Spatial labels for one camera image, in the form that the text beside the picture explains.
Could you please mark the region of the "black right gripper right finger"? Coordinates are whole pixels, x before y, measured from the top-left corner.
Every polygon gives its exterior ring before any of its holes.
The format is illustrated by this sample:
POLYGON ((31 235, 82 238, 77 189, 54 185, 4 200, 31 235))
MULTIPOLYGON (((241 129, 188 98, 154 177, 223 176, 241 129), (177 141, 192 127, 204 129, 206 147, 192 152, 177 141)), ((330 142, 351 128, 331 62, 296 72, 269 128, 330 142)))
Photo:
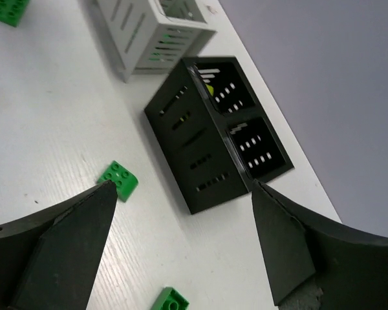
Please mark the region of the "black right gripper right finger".
POLYGON ((318 214, 261 181, 253 215, 279 309, 388 309, 388 237, 318 214))

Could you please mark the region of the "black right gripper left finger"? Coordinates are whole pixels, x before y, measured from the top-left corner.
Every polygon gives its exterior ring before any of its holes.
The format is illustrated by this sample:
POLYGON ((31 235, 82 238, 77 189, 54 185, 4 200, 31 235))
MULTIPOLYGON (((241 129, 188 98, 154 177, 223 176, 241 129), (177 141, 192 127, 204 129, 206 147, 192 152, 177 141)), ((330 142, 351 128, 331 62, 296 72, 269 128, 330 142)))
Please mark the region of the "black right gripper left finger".
POLYGON ((105 181, 0 225, 0 309, 86 309, 117 202, 105 181))

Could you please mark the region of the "lime rounded lego brick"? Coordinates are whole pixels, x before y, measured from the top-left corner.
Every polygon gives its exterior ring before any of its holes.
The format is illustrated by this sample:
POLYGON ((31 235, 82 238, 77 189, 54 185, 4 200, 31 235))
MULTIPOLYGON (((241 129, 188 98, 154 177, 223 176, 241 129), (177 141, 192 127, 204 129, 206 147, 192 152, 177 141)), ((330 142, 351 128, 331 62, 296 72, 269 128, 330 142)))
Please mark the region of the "lime rounded lego brick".
POLYGON ((206 88, 208 89, 208 92, 210 93, 210 95, 214 96, 214 88, 209 84, 206 84, 206 88))

